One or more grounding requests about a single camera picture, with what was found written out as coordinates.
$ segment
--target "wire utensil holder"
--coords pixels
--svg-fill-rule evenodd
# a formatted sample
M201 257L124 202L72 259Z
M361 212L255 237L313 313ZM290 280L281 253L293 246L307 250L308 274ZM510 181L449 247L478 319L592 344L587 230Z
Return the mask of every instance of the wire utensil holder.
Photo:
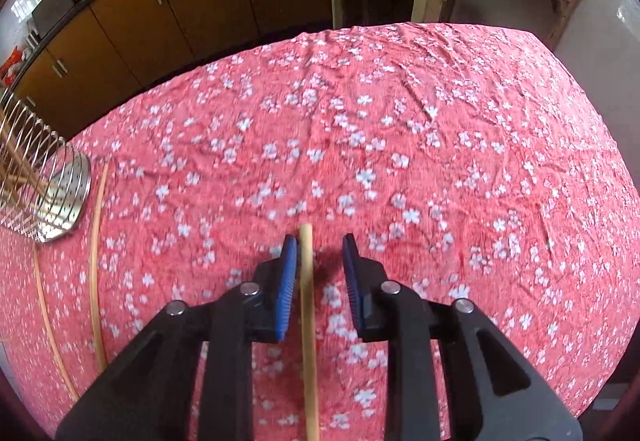
M20 98L0 97L0 225L46 243L72 230L91 185L89 158Z

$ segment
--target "floor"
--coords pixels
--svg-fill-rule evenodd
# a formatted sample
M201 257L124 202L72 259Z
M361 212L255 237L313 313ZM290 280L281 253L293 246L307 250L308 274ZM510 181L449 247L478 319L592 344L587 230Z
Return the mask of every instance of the floor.
M607 380L607 384L578 418L582 426L584 441L598 441L598 434L608 419L610 410L622 395L623 388L628 386L638 372L640 372L640 326L636 326L625 354Z
M9 383L11 384L12 388L14 388L15 394L17 394L20 400L22 400L22 397L20 396L20 391L18 390L18 386L15 383L14 371L9 365L9 360L6 357L6 350L4 349L4 343L2 342L0 342L0 369L6 376L6 379L9 380Z

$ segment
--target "table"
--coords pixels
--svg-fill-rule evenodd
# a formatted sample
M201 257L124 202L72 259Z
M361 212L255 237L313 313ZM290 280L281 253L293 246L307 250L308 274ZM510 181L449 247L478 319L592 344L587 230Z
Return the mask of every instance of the table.
M386 349L359 343L351 325L339 256L349 231L423 297L474 300L575 414L640 315L638 192L584 92L528 33L303 33L177 76L74 145L92 158L94 188L75 233L37 260L79 394L97 376L87 276L105 164L108 360L171 299L220 296L278 255L285 233L314 225L326 439L382 435ZM34 247L6 231L0 246L0 331L27 407L53 432L72 398L44 332ZM297 309L283 345L255 346L259 440L304 437Z

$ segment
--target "orange item on shelf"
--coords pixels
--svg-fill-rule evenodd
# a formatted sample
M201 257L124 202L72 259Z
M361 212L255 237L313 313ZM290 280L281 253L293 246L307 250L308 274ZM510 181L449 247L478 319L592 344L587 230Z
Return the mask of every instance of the orange item on shelf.
M5 87L11 87L11 84L14 83L14 80L17 78L18 73L21 71L22 66L23 64L21 64L20 62L11 65L9 71L7 71L6 75L2 77L2 84L4 84Z
M21 60L22 60L22 51L18 50L18 47L16 46L14 47L14 50L11 52L11 55L9 55L9 58L5 60L4 64L0 66L0 78L4 78L4 75L6 75L7 71L9 71L9 68L12 65L17 64Z

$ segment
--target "metal bolt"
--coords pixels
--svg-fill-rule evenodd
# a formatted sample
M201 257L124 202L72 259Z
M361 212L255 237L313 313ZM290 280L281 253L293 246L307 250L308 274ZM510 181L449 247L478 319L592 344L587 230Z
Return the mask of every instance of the metal bolt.
M257 295L260 291L260 285L257 282L243 282L240 284L240 293L244 296Z
M474 310L474 303L466 298L456 300L456 309L461 313L469 314Z
M164 310L171 316L181 315L182 313L184 313L185 309L187 309L187 304L185 304L182 300L172 300L164 308Z
M398 284L395 280L385 280L382 284L380 284L380 289L389 295L397 295L400 293L400 284Z

